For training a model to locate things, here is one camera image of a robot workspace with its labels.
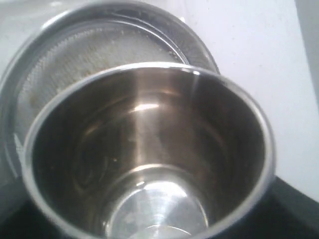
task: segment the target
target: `white surface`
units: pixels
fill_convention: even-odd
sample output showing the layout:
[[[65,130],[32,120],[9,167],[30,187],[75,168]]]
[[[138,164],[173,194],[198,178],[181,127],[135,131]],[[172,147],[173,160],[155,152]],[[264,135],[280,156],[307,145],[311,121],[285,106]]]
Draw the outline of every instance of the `white surface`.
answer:
[[[277,175],[319,202],[319,114],[294,0],[145,1],[189,24],[220,72],[259,102],[276,138]],[[0,75],[31,32],[75,5],[15,2],[0,5]]]

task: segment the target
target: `metal mesh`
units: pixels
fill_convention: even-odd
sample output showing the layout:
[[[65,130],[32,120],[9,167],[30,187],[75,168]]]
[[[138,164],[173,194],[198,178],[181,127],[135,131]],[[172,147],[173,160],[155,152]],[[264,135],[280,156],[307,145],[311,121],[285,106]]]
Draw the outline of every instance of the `metal mesh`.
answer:
[[[136,62],[181,62],[158,37],[136,26],[108,22],[81,26],[51,40],[18,95],[15,144],[21,145],[34,118],[60,91],[99,71]]]

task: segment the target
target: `sieve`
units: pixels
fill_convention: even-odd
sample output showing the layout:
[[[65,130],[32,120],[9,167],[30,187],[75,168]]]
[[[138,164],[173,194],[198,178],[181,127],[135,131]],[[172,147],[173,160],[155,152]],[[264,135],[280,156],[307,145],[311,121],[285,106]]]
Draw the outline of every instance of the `sieve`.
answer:
[[[152,5],[96,2],[53,17],[19,50],[0,81],[0,158],[19,175],[25,136],[54,96],[99,71],[152,61],[218,72],[198,36]]]

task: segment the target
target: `stainless steel cup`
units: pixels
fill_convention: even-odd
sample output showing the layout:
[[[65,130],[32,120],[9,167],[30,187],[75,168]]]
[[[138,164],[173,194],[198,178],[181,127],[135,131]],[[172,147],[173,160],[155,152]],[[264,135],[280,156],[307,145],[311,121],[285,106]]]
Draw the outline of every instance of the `stainless steel cup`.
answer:
[[[26,187],[83,239],[203,239],[241,219],[274,176],[267,120],[224,77],[174,63],[101,72],[34,121]]]

